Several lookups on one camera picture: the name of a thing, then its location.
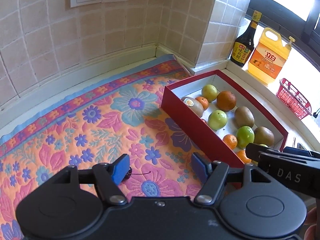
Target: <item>yellow detergent jug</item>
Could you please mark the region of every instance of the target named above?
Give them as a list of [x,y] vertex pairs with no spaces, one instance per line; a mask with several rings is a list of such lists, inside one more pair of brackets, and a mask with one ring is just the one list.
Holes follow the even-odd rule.
[[[276,35],[277,40],[268,38],[266,32]],[[248,63],[248,71],[266,84],[275,81],[288,59],[292,43],[295,42],[291,36],[289,39],[290,42],[283,46],[281,35],[271,28],[265,28]]]

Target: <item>tiled wall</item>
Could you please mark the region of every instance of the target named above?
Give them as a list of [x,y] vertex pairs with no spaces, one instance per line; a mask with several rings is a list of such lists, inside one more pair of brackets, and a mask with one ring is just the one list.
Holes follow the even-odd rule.
[[229,57],[250,0],[215,0],[197,64]]
[[157,42],[163,3],[0,0],[0,105],[89,59]]
[[196,63],[214,0],[164,0],[159,43]]

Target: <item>kiwi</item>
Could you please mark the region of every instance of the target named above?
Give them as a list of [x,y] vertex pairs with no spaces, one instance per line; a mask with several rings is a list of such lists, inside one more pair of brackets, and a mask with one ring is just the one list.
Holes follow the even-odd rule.
[[197,116],[200,118],[203,115],[203,106],[201,103],[191,97],[183,97],[181,98],[181,101],[185,103],[186,106],[188,106]]
[[243,126],[254,126],[254,117],[250,109],[246,106],[238,107],[235,111],[235,121],[238,128]]
[[260,126],[254,130],[254,143],[270,147],[275,144],[275,136],[268,128]]

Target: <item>window frame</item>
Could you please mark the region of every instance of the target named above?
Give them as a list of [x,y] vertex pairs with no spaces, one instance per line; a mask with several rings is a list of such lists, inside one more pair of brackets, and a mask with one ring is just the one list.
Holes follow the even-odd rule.
[[274,29],[286,41],[292,36],[293,47],[320,72],[320,23],[316,26],[320,0],[315,0],[307,21],[273,0],[250,0],[246,18],[252,19],[255,10],[262,13],[260,25]]

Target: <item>soy sauce bottle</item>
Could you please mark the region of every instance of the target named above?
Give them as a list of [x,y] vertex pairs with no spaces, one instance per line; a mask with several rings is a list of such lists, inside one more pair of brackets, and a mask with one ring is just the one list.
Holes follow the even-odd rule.
[[262,14],[260,12],[254,11],[249,27],[244,34],[235,40],[230,60],[240,67],[244,66],[254,50],[253,37],[256,33],[257,25],[261,16]]

